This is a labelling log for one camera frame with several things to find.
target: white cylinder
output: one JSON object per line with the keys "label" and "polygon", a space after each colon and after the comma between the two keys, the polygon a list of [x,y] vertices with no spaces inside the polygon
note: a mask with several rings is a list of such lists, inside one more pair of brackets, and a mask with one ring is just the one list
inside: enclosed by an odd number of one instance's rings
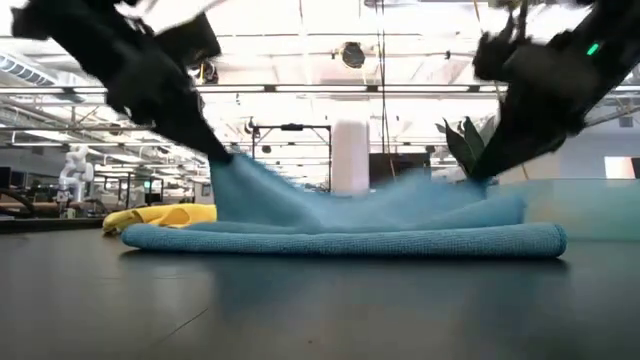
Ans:
{"label": "white cylinder", "polygon": [[331,188],[338,195],[369,192],[369,122],[337,120],[332,126]]}

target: light blue panel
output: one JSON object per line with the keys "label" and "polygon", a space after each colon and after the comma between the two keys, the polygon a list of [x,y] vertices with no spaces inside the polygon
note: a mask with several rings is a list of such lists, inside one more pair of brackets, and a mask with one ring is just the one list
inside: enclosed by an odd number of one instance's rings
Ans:
{"label": "light blue panel", "polygon": [[570,240],[640,240],[640,181],[531,180],[492,186],[488,194],[525,196],[525,222],[561,225]]}

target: white robot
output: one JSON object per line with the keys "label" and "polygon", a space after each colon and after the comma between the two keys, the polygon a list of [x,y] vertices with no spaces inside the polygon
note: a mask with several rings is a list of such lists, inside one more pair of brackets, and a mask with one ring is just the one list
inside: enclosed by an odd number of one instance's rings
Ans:
{"label": "white robot", "polygon": [[93,181],[93,165],[87,163],[86,146],[72,146],[65,155],[66,163],[58,178],[58,194],[56,202],[60,205],[61,214],[65,213],[69,200],[81,202],[84,197],[85,183]]}

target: folded towel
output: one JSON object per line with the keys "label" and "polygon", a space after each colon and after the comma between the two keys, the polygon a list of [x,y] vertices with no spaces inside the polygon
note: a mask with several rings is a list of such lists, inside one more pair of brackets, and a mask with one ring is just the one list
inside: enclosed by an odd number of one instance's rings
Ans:
{"label": "folded towel", "polygon": [[104,219],[102,230],[105,233],[117,233],[141,223],[183,227],[202,221],[216,221],[215,205],[175,204],[118,211]]}
{"label": "folded towel", "polygon": [[358,198],[304,192],[246,156],[211,167],[218,222],[183,229],[135,225],[141,249],[301,255],[557,257],[554,224],[522,224],[519,196],[486,198],[472,184],[408,174]]}

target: ceiling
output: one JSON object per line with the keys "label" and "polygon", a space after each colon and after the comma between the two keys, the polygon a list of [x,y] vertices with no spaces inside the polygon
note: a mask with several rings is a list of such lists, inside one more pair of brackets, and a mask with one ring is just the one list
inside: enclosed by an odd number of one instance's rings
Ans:
{"label": "ceiling", "polygon": [[[43,74],[55,86],[99,85],[86,76],[78,64],[56,43],[34,42],[10,37],[9,6],[24,1],[5,0],[0,8],[0,55],[25,64]],[[395,85],[468,85],[473,78],[470,61],[482,30],[498,31],[506,13],[479,3],[480,21],[472,1],[387,1],[382,15],[365,0],[217,0],[159,1],[150,12],[151,1],[136,9],[122,8],[143,18],[156,31],[162,31],[207,8],[207,16],[216,32],[223,56],[216,66],[220,85],[296,84],[296,85],[375,85],[381,83],[381,63],[385,83]],[[558,31],[572,28],[585,15],[581,9],[560,5],[538,5],[530,11],[529,31],[540,39],[549,39]],[[379,34],[384,30],[385,36]],[[360,70],[346,67],[339,56],[332,56],[347,41],[359,42],[367,54]],[[384,45],[385,60],[378,57]],[[445,53],[452,56],[445,58]],[[0,73],[4,86],[29,86],[18,77]],[[368,119],[371,123],[372,151],[381,151],[383,100],[380,93],[207,93],[205,116],[216,134],[226,143],[235,143],[250,152],[251,135],[246,126],[299,123],[331,125],[340,119]],[[25,123],[42,126],[111,126],[126,125],[104,106],[102,97],[85,95],[83,103],[73,103],[53,96],[11,96],[7,111],[19,109]],[[459,121],[469,116],[478,125],[495,113],[496,100],[491,96],[450,96],[444,94],[389,94],[385,96],[390,141],[398,151],[423,152],[428,144],[440,145],[444,137],[435,123],[443,118]],[[37,112],[32,116],[28,110]],[[3,122],[6,126],[24,126]],[[285,176],[303,182],[320,183],[328,174],[328,137],[326,131],[274,130],[259,139],[257,157]],[[146,131],[109,132],[73,131],[63,142],[127,143],[127,146],[92,146],[94,153],[108,163],[122,163],[105,154],[117,152],[137,156],[138,162],[177,166],[204,160],[170,144],[135,146],[135,142],[166,143]],[[38,141],[51,141],[39,137]],[[268,154],[262,146],[269,146]],[[206,171],[200,171],[201,177]]]}

